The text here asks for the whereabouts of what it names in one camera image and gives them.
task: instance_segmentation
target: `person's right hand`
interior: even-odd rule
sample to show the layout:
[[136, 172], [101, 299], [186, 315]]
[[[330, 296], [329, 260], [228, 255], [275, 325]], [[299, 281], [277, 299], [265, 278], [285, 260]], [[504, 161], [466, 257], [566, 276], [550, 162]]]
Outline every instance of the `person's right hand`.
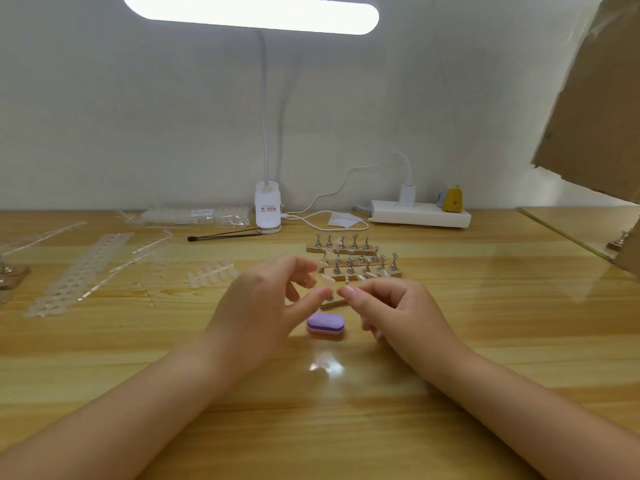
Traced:
[[345, 286], [338, 294], [361, 316], [362, 329], [371, 330], [376, 339], [384, 336], [423, 379], [446, 374], [470, 351], [420, 283], [377, 278]]

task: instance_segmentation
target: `power socket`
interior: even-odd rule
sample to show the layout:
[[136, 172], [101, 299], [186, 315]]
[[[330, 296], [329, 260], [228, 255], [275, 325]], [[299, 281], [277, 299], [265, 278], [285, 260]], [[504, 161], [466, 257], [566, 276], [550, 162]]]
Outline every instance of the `power socket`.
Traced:
[[434, 203], [415, 203], [412, 207], [405, 207], [400, 202], [372, 200], [371, 206], [371, 222], [463, 229], [471, 224], [471, 214], [466, 210], [460, 213], [445, 212]]

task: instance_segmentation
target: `purple nail buffer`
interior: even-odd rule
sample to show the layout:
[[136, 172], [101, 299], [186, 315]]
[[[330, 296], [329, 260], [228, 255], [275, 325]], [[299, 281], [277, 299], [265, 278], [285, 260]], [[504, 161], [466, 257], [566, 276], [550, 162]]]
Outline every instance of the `purple nail buffer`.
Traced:
[[344, 318], [329, 313], [314, 313], [307, 320], [309, 333], [318, 335], [342, 335], [344, 332]]

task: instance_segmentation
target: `cable connector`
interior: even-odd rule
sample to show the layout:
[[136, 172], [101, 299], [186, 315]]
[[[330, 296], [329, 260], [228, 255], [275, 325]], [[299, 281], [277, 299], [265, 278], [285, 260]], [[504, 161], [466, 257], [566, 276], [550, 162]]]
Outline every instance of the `cable connector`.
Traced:
[[413, 185], [403, 185], [400, 187], [400, 199], [402, 207], [413, 207], [415, 204], [415, 187]]

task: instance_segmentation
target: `person's left hand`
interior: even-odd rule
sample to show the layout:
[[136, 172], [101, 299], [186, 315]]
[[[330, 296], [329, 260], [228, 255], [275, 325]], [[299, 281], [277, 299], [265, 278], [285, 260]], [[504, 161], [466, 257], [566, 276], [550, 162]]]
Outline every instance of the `person's left hand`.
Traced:
[[[332, 295], [328, 287], [300, 299], [293, 286], [313, 288], [313, 261], [284, 255], [242, 273], [220, 300], [200, 345], [211, 361], [216, 380], [225, 387], [267, 361], [291, 331]], [[285, 304], [285, 297], [292, 305]]]

